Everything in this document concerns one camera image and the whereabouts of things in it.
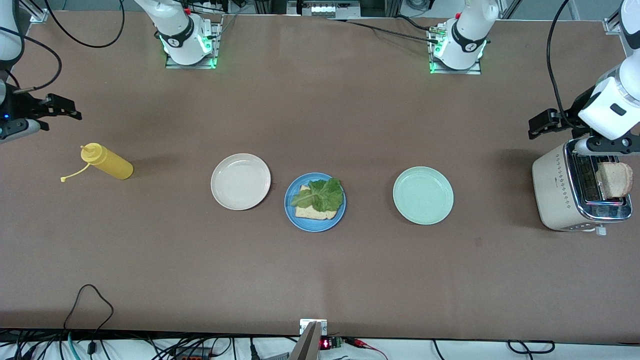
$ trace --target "yellow squeeze bottle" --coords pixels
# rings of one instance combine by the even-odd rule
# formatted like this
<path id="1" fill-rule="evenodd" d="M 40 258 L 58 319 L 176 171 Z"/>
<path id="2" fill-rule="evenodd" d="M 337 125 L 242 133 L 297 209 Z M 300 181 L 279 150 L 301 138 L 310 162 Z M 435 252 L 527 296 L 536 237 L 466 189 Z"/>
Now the yellow squeeze bottle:
<path id="1" fill-rule="evenodd" d="M 76 172 L 75 174 L 61 177 L 60 181 L 63 183 L 68 177 L 76 176 L 85 171 L 89 165 L 93 165 L 94 167 L 97 167 L 120 180 L 127 179 L 131 174 L 133 174 L 133 165 L 131 165 L 131 163 L 119 157 L 113 151 L 110 151 L 99 143 L 88 143 L 85 146 L 80 146 L 80 148 L 82 149 L 80 156 L 82 157 L 82 160 L 87 162 L 87 164 L 84 169 Z"/>

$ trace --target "toast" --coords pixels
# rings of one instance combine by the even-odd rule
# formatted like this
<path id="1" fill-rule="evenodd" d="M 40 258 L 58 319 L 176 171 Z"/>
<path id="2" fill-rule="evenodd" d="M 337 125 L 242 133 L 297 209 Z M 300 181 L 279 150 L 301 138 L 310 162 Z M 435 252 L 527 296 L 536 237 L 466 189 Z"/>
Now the toast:
<path id="1" fill-rule="evenodd" d="M 627 196 L 634 184 L 634 172 L 625 163 L 599 163 L 596 178 L 605 199 Z"/>

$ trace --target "bread slice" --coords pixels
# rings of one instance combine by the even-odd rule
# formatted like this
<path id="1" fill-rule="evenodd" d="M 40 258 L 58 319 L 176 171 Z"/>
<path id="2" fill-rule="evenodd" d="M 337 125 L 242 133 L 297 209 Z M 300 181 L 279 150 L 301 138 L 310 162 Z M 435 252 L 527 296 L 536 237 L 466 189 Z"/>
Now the bread slice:
<path id="1" fill-rule="evenodd" d="M 605 199 L 625 197 L 634 184 L 634 171 L 625 163 L 599 163 L 596 178 Z"/>
<path id="2" fill-rule="evenodd" d="M 302 185 L 300 191 L 309 190 L 308 186 Z M 300 208 L 296 206 L 296 218 L 310 218 L 313 220 L 331 220 L 338 211 L 316 211 L 313 206 Z"/>

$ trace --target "yellow bottle cap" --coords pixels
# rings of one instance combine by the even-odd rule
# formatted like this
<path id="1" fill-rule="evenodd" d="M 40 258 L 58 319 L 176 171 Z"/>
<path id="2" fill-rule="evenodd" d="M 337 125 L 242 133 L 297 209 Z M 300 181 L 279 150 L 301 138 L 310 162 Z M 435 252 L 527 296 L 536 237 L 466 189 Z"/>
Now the yellow bottle cap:
<path id="1" fill-rule="evenodd" d="M 85 160 L 91 165 L 100 165 L 107 158 L 106 149 L 99 143 L 88 143 L 85 146 L 80 146 L 82 151 L 80 156 L 82 160 Z"/>

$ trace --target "white floor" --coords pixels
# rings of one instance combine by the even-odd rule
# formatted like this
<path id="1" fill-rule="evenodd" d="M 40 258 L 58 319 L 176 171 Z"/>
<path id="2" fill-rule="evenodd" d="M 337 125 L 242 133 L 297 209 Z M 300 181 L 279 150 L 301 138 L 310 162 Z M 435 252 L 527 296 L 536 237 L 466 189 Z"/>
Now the white floor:
<path id="1" fill-rule="evenodd" d="M 363 339 L 369 345 L 376 347 L 386 353 L 388 360 L 439 360 L 433 342 L 430 340 L 381 340 Z M 210 347 L 213 340 L 205 343 Z M 175 343 L 175 340 L 159 340 L 156 345 L 167 347 Z M 256 338 L 254 343 L 258 355 L 262 359 L 290 352 L 295 344 L 283 338 Z M 81 360 L 89 360 L 86 355 L 88 341 L 76 342 L 74 347 Z M 214 347 L 214 353 L 223 351 L 229 340 L 220 339 Z M 549 345 L 528 344 L 531 350 L 544 350 Z M 142 340 L 107 340 L 105 346 L 111 360 L 151 360 L 155 355 L 155 350 L 148 343 Z M 511 352 L 505 342 L 498 341 L 438 341 L 438 347 L 445 360 L 528 360 L 525 355 L 518 355 Z M 97 352 L 93 355 L 93 360 L 107 360 L 100 344 Z M 41 351 L 36 350 L 33 359 L 40 355 Z M 66 360 L 73 360 L 67 342 L 63 342 L 63 353 Z M 0 359 L 8 359 L 15 354 L 15 345 L 0 348 Z M 251 359 L 249 349 L 249 339 L 236 339 L 237 360 Z M 320 352 L 320 360 L 334 360 L 347 356 L 343 360 L 384 360 L 382 355 L 372 350 L 343 345 L 340 348 L 325 350 Z M 52 344 L 47 351 L 44 360 L 59 360 L 58 344 Z M 230 348 L 218 360 L 234 360 L 234 353 Z M 616 346 L 616 345 L 574 345 L 557 344 L 556 349 L 545 355 L 534 355 L 534 360 L 631 360 L 640 359 L 640 347 Z"/>

